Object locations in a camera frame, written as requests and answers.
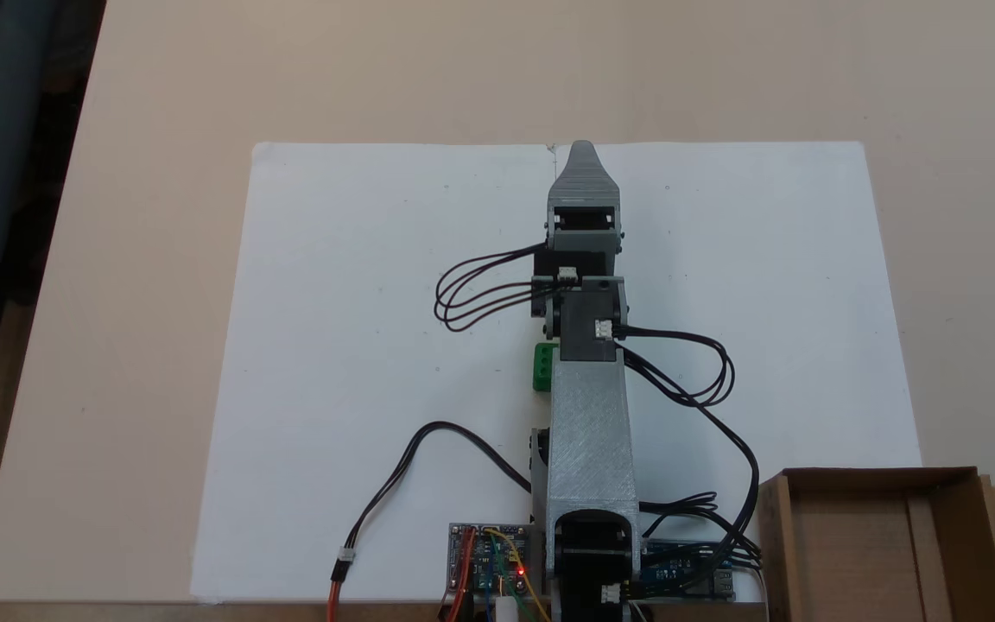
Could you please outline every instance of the table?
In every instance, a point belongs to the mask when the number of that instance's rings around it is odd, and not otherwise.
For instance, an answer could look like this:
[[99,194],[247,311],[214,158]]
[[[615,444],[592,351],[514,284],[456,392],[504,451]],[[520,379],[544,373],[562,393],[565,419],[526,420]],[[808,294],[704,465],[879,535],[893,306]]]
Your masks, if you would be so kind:
[[187,601],[254,144],[861,139],[927,464],[995,476],[995,3],[111,0],[0,600]]

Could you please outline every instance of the brown cardboard box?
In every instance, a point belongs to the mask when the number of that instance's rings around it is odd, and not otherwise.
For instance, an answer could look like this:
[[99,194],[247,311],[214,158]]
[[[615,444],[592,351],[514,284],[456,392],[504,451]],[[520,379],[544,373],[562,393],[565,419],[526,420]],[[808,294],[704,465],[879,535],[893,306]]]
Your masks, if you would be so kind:
[[771,621],[995,621],[995,486],[976,468],[786,469],[758,526]]

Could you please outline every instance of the white sheet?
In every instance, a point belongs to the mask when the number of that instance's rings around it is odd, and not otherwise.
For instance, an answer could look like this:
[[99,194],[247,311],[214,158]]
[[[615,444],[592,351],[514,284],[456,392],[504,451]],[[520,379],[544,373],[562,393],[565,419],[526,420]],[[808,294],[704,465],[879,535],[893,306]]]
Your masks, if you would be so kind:
[[[791,466],[919,466],[869,175],[857,143],[598,146],[621,189],[629,321],[715,336],[738,366],[716,409],[765,479]],[[470,333],[432,319],[443,270],[544,239],[566,161],[541,145],[261,144],[194,551],[191,591],[323,600],[337,548],[431,420],[459,422],[528,473],[548,420],[530,387],[527,308]],[[494,273],[526,280],[530,260]],[[631,340],[707,384],[716,358]],[[743,499],[738,450],[629,374],[640,497]],[[430,436],[368,521],[343,600],[437,600],[447,523],[521,523],[529,496],[466,441]],[[661,536],[716,536],[668,521]],[[738,579],[741,600],[759,600]]]

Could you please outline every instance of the electronic component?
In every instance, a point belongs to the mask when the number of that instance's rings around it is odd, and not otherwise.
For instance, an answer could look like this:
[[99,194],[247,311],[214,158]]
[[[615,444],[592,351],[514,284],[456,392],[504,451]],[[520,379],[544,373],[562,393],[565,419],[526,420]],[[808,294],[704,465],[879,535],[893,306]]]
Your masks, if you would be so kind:
[[[718,543],[697,543],[694,540],[648,540],[643,548],[644,555],[661,554],[674,550],[683,544],[707,544],[708,548],[713,548]],[[657,583],[663,581],[684,582],[687,577],[694,574],[699,569],[701,560],[694,559],[694,556],[684,556],[682,559],[667,560],[656,563],[653,566],[644,566],[640,569],[640,581],[643,583]],[[709,599],[721,601],[735,600],[735,584],[732,580],[732,562],[725,559],[719,569],[713,571],[706,581],[688,587],[684,593],[671,594],[674,598],[684,599]]]
[[532,389],[542,393],[552,390],[552,358],[557,343],[537,343],[536,356],[532,362]]
[[475,529],[473,551],[471,551],[471,569],[469,575],[471,591],[477,595],[485,595],[487,589],[497,597],[501,593],[528,594],[529,584],[525,582],[524,569],[517,566],[517,560],[510,552],[509,544],[498,538],[497,555],[494,556],[493,539],[485,534],[486,529],[500,531],[509,536],[517,544],[517,553],[526,564],[538,558],[532,547],[532,526],[528,524],[460,524],[453,523],[447,529],[447,589],[457,589],[457,581],[461,574],[459,560],[462,559],[463,536],[469,528]]

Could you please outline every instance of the red wire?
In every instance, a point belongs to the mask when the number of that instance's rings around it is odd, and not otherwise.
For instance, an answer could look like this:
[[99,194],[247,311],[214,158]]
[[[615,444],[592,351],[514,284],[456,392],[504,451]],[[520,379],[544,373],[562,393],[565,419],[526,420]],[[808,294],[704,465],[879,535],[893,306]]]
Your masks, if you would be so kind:
[[474,528],[470,529],[470,534],[463,540],[463,559],[459,562],[459,584],[455,587],[455,600],[451,601],[451,612],[447,615],[446,622],[455,622],[455,617],[459,615],[459,608],[463,606],[463,593],[465,593],[467,571],[471,567],[471,551],[474,551]]
[[333,581],[333,586],[328,590],[328,606],[325,609],[325,622],[336,622],[336,605],[340,600],[340,583]]

